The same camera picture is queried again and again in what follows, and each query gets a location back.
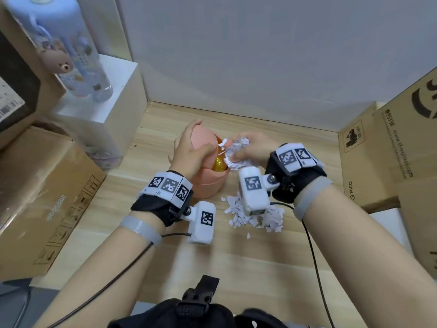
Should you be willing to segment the person's right hand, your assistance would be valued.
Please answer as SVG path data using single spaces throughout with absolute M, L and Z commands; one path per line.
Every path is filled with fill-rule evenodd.
M 230 161 L 239 162 L 242 160 L 249 159 L 252 162 L 258 164 L 259 166 L 266 168 L 268 160 L 270 158 L 270 153 L 274 152 L 281 144 L 262 132 L 250 132 L 256 137 L 256 157 L 230 157 Z

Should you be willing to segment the person's left hand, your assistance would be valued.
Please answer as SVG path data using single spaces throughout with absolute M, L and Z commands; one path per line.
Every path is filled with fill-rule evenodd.
M 170 168 L 168 171 L 175 172 L 191 181 L 200 171 L 202 161 L 199 157 L 199 148 L 192 145 L 192 132 L 195 126 L 202 124 L 202 119 L 192 121 L 186 126 L 181 136 L 174 141 L 173 155 L 169 155 Z

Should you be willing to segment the pink mini trash bin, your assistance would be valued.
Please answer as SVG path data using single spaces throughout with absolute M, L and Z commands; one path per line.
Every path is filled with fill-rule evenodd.
M 192 145 L 195 149 L 200 148 L 206 143 L 218 145 L 218 153 L 224 151 L 220 144 L 222 139 L 208 128 L 199 125 L 195 126 L 192 136 Z M 211 170 L 214 161 L 203 161 L 200 171 L 192 179 L 194 198 L 206 199 L 214 196 L 223 186 L 230 169 L 227 168 L 224 172 L 215 172 Z

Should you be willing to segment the person's left forearm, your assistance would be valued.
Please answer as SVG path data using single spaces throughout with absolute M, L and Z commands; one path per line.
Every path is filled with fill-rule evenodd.
M 128 317 L 155 247 L 117 227 L 68 280 L 33 328 L 106 328 Z

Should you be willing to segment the person's right forearm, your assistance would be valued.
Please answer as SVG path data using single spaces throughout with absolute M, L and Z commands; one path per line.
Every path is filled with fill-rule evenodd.
M 336 187 L 314 196 L 303 223 L 368 328 L 437 328 L 437 283 Z

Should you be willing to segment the pile of torn paper scraps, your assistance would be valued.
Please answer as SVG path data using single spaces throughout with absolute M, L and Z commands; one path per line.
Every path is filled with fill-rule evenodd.
M 237 196 L 222 197 L 221 201 L 229 204 L 229 208 L 227 208 L 224 213 L 231 213 L 233 215 L 232 220 L 229 221 L 229 225 L 234 228 L 250 224 L 255 228 L 265 229 L 268 233 L 278 233 L 283 229 L 284 208 L 270 205 L 262 214 L 255 213 L 255 215 L 247 215 L 243 210 L 243 202 L 239 192 Z

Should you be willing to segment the grey right wristband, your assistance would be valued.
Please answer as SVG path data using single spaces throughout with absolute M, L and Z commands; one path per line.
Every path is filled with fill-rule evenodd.
M 309 209 L 312 202 L 320 194 L 322 190 L 333 184 L 333 181 L 325 176 L 319 176 L 315 180 L 311 181 L 304 189 L 298 194 L 294 204 L 294 215 L 302 221 L 306 211 Z

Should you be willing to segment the cardboard box with stamp print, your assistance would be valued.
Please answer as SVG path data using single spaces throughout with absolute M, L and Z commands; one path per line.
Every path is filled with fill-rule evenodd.
M 369 214 L 400 207 L 374 126 L 383 105 L 373 102 L 338 132 L 344 193 Z

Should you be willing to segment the black chest bag with buckle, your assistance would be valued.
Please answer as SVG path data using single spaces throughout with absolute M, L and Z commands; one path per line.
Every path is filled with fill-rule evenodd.
M 167 299 L 143 313 L 113 320 L 107 328 L 290 328 L 258 308 L 234 315 L 226 306 L 212 303 L 218 284 L 218 278 L 203 275 L 181 299 Z

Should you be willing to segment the cardboard box with black logo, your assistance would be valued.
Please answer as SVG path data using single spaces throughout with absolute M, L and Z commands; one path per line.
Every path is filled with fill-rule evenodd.
M 373 114 L 383 170 L 394 184 L 437 175 L 437 67 Z

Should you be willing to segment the clear printed water bottle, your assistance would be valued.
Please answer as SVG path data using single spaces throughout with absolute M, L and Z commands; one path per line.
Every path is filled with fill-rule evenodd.
M 4 0 L 22 30 L 36 47 L 70 55 L 73 71 L 55 74 L 75 97 L 97 102 L 111 98 L 113 89 L 76 0 Z

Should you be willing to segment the cardboard box with black panel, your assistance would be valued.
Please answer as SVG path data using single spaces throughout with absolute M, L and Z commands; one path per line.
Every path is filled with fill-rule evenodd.
M 0 0 L 0 151 L 52 110 L 64 93 Z

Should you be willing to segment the large brown cardboard box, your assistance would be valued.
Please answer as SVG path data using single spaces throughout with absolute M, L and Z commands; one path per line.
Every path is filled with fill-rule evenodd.
M 29 127 L 0 153 L 0 282 L 43 276 L 106 173 L 70 137 Z

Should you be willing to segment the brown bear charm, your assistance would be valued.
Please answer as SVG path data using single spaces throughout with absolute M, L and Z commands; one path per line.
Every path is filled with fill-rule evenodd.
M 74 62 L 70 55 L 58 49 L 41 49 L 38 55 L 44 67 L 54 74 L 65 74 L 73 71 Z

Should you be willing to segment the plain cardboard box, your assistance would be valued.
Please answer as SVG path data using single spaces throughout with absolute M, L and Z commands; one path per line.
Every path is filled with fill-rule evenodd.
M 397 192 L 412 251 L 437 280 L 437 176 L 401 183 Z

